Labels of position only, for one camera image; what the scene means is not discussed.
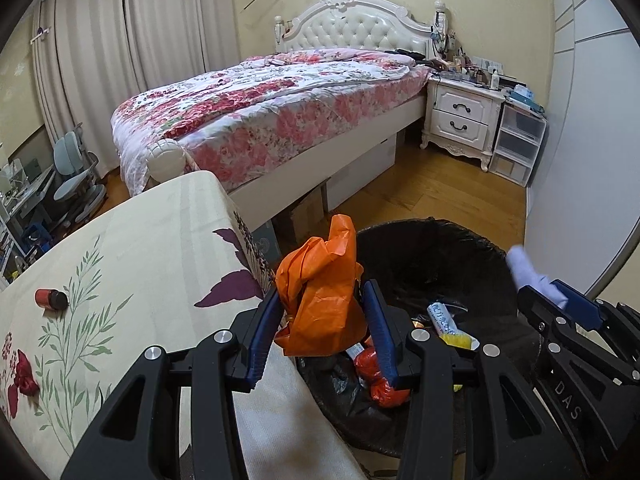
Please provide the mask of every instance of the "plastic drawer organizer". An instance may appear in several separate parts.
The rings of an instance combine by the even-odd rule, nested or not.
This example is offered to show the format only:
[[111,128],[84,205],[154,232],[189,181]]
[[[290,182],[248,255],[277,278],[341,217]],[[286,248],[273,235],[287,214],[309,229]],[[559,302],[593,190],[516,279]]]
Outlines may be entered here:
[[545,130],[543,116],[505,103],[489,171],[526,186]]

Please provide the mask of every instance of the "storage drawer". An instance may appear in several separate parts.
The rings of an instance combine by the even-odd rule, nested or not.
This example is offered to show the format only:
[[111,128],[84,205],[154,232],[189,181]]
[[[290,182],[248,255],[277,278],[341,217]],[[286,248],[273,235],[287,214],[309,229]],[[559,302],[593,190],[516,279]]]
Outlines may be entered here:
[[434,110],[431,117],[431,133],[462,142],[476,150],[484,148],[487,126],[468,119]]
[[331,211],[396,162],[396,134],[371,148],[326,181],[326,208]]
[[499,153],[494,153],[494,156],[491,159],[491,166],[489,166],[489,171],[503,176],[516,184],[520,184],[521,186],[527,185],[529,175],[531,174],[531,168],[523,166],[517,161],[511,160]]
[[503,152],[513,160],[520,160],[526,166],[533,166],[538,154],[538,147],[531,142],[509,134],[506,130],[501,130],[495,151]]
[[545,134],[546,122],[544,119],[507,105],[502,115],[502,127],[539,144]]
[[436,110],[489,124],[493,101],[455,88],[439,86],[436,92]]

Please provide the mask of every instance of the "orange plastic bag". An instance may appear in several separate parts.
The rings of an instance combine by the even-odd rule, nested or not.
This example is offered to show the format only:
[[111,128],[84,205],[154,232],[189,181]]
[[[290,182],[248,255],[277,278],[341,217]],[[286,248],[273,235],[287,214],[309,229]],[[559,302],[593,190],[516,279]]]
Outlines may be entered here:
[[356,262],[356,231],[345,215],[332,218],[327,242],[309,238],[284,258],[276,286],[289,322],[274,338],[284,355],[330,356],[364,338],[367,323],[353,297],[362,271]]

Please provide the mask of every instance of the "nightstand drawer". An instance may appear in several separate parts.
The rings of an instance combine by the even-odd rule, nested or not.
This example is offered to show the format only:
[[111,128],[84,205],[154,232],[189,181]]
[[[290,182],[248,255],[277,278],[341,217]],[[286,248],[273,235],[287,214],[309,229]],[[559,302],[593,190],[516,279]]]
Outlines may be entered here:
[[436,110],[489,124],[493,101],[457,88],[440,86],[436,94]]
[[462,142],[476,150],[482,150],[486,139],[487,126],[453,114],[434,110],[431,117],[431,133]]

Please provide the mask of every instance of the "white nightstand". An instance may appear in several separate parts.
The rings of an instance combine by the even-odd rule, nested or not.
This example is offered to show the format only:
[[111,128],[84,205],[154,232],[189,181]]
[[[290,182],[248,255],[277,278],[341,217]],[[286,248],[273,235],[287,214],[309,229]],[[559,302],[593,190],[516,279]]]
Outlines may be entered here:
[[438,75],[429,79],[427,91],[420,147],[434,142],[451,155],[479,158],[488,171],[504,95]]

